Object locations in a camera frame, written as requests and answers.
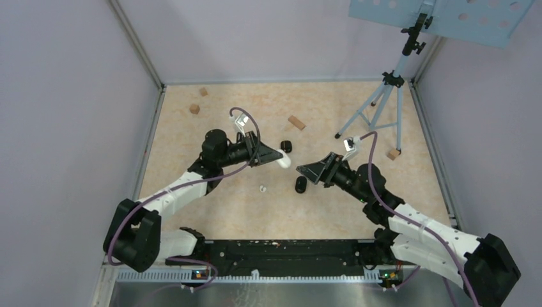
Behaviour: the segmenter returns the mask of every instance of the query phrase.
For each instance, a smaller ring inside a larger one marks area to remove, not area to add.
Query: white wall
[[[87,306],[157,89],[105,0],[0,2],[0,306]]]
[[[350,0],[120,0],[163,82],[375,79],[408,38]],[[429,50],[433,37],[421,35]],[[412,77],[424,54],[403,74]]]
[[[448,40],[419,89],[465,230],[504,240],[522,277],[504,306],[539,306],[542,1],[506,49]]]

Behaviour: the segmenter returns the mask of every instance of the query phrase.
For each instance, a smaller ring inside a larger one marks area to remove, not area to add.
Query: metal frame
[[[143,48],[143,45],[139,38],[137,37],[136,32],[134,31],[134,28],[132,27],[130,21],[128,20],[128,17],[126,16],[126,13],[122,9],[121,5],[119,4],[118,0],[106,0],[107,4],[115,14],[115,17],[118,19],[119,24],[124,30],[124,33],[126,34],[126,37],[128,38],[128,41],[134,48],[135,53],[141,60],[141,63],[143,64],[143,67],[149,74],[149,76],[153,79],[153,82],[157,86],[158,89],[163,90],[164,89],[164,83],[158,76],[158,72],[154,68],[149,56],[145,52],[145,49]]]
[[[156,105],[156,109],[153,115],[152,123],[149,128],[149,132],[147,134],[147,142],[145,144],[145,148],[143,152],[141,153],[139,167],[137,169],[137,175],[136,175],[136,182],[134,184],[134,192],[132,193],[133,199],[137,200],[139,199],[139,193],[141,192],[141,187],[143,185],[143,178],[145,177],[145,171],[147,169],[147,163],[149,162],[149,156],[151,153],[152,143],[154,140],[154,135],[156,133],[156,128],[158,126],[158,120],[160,119],[160,112],[162,110],[162,105],[164,104],[164,98],[166,97],[166,87],[163,87],[160,90],[158,102]]]
[[[113,297],[113,289],[118,276],[118,269],[103,265],[98,277],[98,283],[94,291],[91,307],[109,307],[111,298]]]
[[[424,102],[421,99],[417,91],[417,86],[412,81],[408,82],[408,87],[412,94],[412,99],[414,100],[414,106],[416,108],[416,113],[422,127],[422,131],[427,143],[427,148],[429,150],[429,155],[431,156],[431,161],[437,175],[438,185],[440,186],[440,191],[442,197],[444,198],[444,203],[446,209],[448,210],[449,219],[451,226],[456,227],[461,230],[463,225],[462,220],[458,214],[456,214],[456,198],[454,196],[453,190],[449,185],[449,180],[447,176],[447,171],[442,162],[440,150],[438,145],[435,142],[435,136],[431,130],[431,123],[428,121],[427,112],[425,111]]]

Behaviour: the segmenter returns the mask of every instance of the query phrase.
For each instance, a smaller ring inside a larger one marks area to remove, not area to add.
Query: perforated panel
[[[156,268],[148,269],[143,273],[132,269],[122,268],[116,278],[116,282],[141,282],[141,283],[204,283],[206,280],[192,279],[190,269]],[[364,269],[363,276],[311,276],[311,277],[268,277],[260,276],[257,271],[252,276],[221,276],[215,279],[215,283],[381,283],[380,270],[372,271]]]
[[[419,13],[430,13],[432,10],[433,23],[429,29],[423,29],[423,32],[505,47],[533,2],[534,0],[352,0],[348,15],[409,28],[415,24]]]

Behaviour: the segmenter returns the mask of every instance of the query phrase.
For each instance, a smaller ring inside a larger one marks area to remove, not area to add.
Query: small wooden cube
[[[209,93],[207,93],[207,90],[205,88],[200,88],[199,89],[199,94],[202,96],[202,97],[205,97],[207,95],[209,95]]]
[[[400,154],[401,152],[399,150],[393,148],[392,150],[390,150],[390,152],[386,156],[393,161],[397,157],[399,157]]]
[[[192,114],[198,114],[199,113],[199,105],[197,104],[192,104],[190,106],[190,113]]]
[[[297,129],[299,130],[305,129],[305,124],[302,121],[298,120],[297,117],[293,115],[288,118],[288,121],[292,123],[292,125],[296,126]]]

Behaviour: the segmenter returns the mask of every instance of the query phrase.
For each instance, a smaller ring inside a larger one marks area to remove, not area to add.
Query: tripod leg
[[[392,90],[393,90],[393,85],[388,84],[385,86],[384,94],[383,94],[382,100],[380,101],[380,105],[378,106],[378,109],[376,110],[376,113],[373,116],[373,119],[371,120],[371,125],[369,125],[370,131],[373,131],[375,129],[376,122],[378,121],[378,118],[380,117],[382,110],[384,110],[384,106],[386,105],[386,102],[388,102],[388,98],[391,95]]]
[[[401,123],[403,114],[403,88],[397,89],[397,151],[401,153]]]
[[[382,97],[382,94],[384,93],[384,91],[381,91],[380,94],[377,96],[376,99],[374,99],[372,102],[371,102],[371,107],[374,107],[376,106],[376,102],[378,101],[378,99],[380,99],[380,97]]]
[[[361,107],[356,111],[356,113],[354,113],[354,115],[347,121],[347,123],[345,124],[345,126],[339,131],[337,132],[337,134],[335,134],[335,138],[338,139],[341,137],[341,135],[343,134],[343,132],[348,128],[348,126],[350,126],[354,120],[356,119],[356,117],[358,117],[361,112],[363,112],[363,110],[369,105],[369,103],[371,103],[371,101],[374,101],[374,99],[376,97],[379,97],[380,95],[382,95],[382,92],[384,90],[384,83],[382,83],[377,89],[376,91],[369,97],[367,98],[367,100],[365,101],[365,103],[363,103],[363,105],[361,105]]]

